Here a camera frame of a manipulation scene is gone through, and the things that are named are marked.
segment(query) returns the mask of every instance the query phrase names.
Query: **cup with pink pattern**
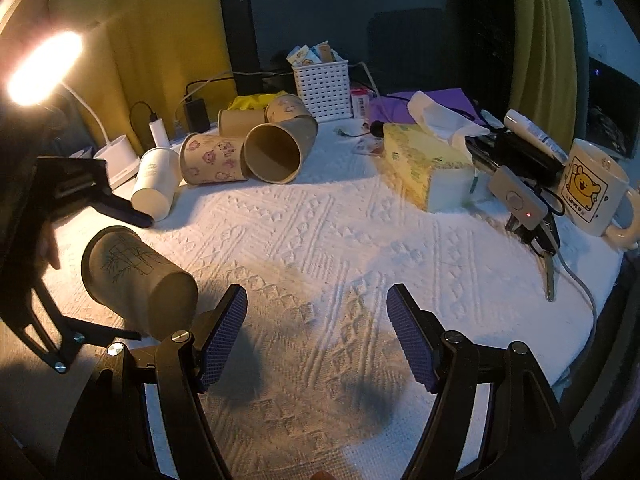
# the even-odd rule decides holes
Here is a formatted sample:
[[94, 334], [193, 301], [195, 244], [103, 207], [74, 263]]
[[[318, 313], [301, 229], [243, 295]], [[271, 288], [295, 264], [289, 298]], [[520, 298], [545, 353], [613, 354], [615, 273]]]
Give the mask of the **cup with pink pattern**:
[[180, 149], [180, 171], [187, 184], [247, 180], [244, 139], [193, 134]]

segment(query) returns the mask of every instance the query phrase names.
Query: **purple cloth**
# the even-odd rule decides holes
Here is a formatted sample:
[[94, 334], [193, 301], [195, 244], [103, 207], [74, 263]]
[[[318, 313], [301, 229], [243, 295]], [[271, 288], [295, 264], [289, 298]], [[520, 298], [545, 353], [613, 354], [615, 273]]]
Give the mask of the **purple cloth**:
[[[415, 91], [398, 92], [391, 95], [411, 99], [414, 94]], [[434, 90], [432, 92], [425, 92], [425, 94], [442, 106], [457, 108], [458, 110], [468, 112], [475, 117], [474, 122], [476, 124], [482, 124], [482, 126], [484, 126], [485, 122], [478, 117], [473, 105], [460, 88]], [[391, 97], [377, 97], [372, 99], [369, 120], [370, 122], [382, 121], [383, 123], [415, 124], [414, 119], [409, 115], [409, 110], [406, 109], [406, 104], [407, 101], [401, 101], [400, 99], [393, 99]]]

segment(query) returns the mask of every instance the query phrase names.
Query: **metal screw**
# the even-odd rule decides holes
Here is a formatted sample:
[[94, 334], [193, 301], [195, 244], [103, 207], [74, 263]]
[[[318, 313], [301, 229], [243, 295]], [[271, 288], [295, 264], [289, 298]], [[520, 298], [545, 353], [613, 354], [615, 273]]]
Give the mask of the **metal screw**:
[[457, 330], [447, 330], [444, 333], [444, 339], [452, 345], [462, 343], [463, 335]]
[[529, 347], [525, 345], [522, 341], [514, 341], [511, 345], [516, 354], [524, 355], [529, 351]]
[[109, 347], [107, 348], [107, 354], [111, 355], [111, 356], [116, 356], [118, 355], [120, 352], [122, 352], [124, 350], [124, 345], [121, 342], [115, 342], [115, 343], [111, 343], [109, 345]]
[[174, 343], [184, 343], [190, 338], [191, 334], [188, 330], [176, 330], [172, 335], [171, 339]]

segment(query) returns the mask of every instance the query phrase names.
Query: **white textured tablecloth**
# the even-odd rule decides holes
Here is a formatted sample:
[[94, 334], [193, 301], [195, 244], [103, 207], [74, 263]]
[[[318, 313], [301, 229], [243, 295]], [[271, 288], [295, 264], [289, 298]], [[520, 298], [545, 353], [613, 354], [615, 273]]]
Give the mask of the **white textured tablecloth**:
[[[201, 396], [235, 478], [306, 479], [321, 468], [340, 480], [400, 478], [434, 397], [415, 383], [386, 315], [394, 283], [476, 343], [525, 341], [551, 383], [586, 342], [584, 294], [562, 274], [556, 302], [546, 301], [538, 258], [505, 233], [499, 204], [424, 213], [372, 158], [351, 153], [354, 143], [326, 124], [294, 183], [183, 185], [164, 221], [137, 230], [195, 277], [199, 311], [231, 283], [248, 291], [222, 379]], [[63, 268], [45, 281], [65, 314], [122, 323], [89, 298], [79, 269], [87, 242], [114, 223], [87, 209], [57, 228]], [[601, 310], [622, 254], [564, 218], [558, 229]], [[55, 450], [63, 427], [47, 417], [68, 418], [101, 350], [84, 348], [60, 378], [4, 325], [0, 337], [0, 413], [15, 410], [0, 420], [27, 444]], [[34, 391], [42, 381], [49, 387]], [[487, 395], [478, 389], [462, 463], [478, 452]]]

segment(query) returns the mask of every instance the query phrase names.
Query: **yellow cloth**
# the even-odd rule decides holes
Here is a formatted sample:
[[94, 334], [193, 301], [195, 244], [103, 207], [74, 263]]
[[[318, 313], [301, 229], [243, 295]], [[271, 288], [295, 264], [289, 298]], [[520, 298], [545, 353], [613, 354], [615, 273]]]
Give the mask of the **yellow cloth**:
[[[171, 136], [185, 85], [230, 69], [220, 0], [49, 0], [49, 9], [57, 26], [83, 33], [83, 54], [66, 83], [94, 108], [111, 139], [127, 134], [139, 153], [153, 140], [145, 107], [135, 108], [137, 135], [131, 131], [131, 104], [148, 102]], [[232, 80], [198, 93], [210, 117], [235, 95]], [[92, 118], [84, 118], [103, 144]]]
[[574, 136], [577, 75], [568, 0], [514, 0], [516, 43], [510, 107], [562, 148]]
[[286, 92], [281, 90], [277, 94], [239, 95], [229, 105], [227, 110], [260, 110], [261, 108], [266, 108], [276, 97], [284, 94], [286, 94]]

